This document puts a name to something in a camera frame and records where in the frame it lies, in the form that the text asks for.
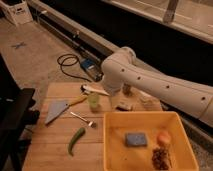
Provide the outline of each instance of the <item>floor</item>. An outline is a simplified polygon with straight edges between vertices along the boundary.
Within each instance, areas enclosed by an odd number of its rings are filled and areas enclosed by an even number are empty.
[[[57,58],[66,53],[79,55],[54,35],[35,22],[15,27],[4,18],[0,19],[0,52],[20,87],[34,87],[40,109],[50,82],[82,81],[64,75]],[[87,77],[78,65],[67,68],[67,72]],[[201,171],[213,170],[213,155],[194,140],[190,140]],[[10,162],[5,171],[10,171]]]

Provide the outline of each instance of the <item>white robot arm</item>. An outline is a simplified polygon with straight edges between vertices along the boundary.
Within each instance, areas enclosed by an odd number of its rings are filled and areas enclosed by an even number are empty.
[[[125,83],[213,127],[213,87],[138,68],[135,59],[134,51],[123,47],[103,61],[102,84],[110,95]]]

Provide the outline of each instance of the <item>green chili pepper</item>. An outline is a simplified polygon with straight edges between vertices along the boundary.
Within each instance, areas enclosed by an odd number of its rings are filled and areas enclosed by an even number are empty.
[[[82,137],[84,134],[85,134],[86,130],[84,127],[81,127],[72,137],[69,145],[68,145],[68,152],[71,156],[73,156],[73,153],[72,153],[72,149],[73,149],[73,146],[75,145],[75,143],[77,142],[77,140]]]

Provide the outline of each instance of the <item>black chair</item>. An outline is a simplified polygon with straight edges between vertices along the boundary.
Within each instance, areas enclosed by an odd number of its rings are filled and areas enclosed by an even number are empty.
[[[33,88],[18,87],[0,54],[0,170],[8,156],[14,170],[21,170],[19,137],[25,126],[36,124],[39,117],[39,111],[30,110],[35,104],[34,92]]]

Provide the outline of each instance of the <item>green cup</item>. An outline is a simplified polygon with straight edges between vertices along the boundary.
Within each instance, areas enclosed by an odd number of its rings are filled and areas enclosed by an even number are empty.
[[[98,93],[90,93],[87,98],[89,102],[89,106],[91,109],[96,109],[99,106],[99,94]]]

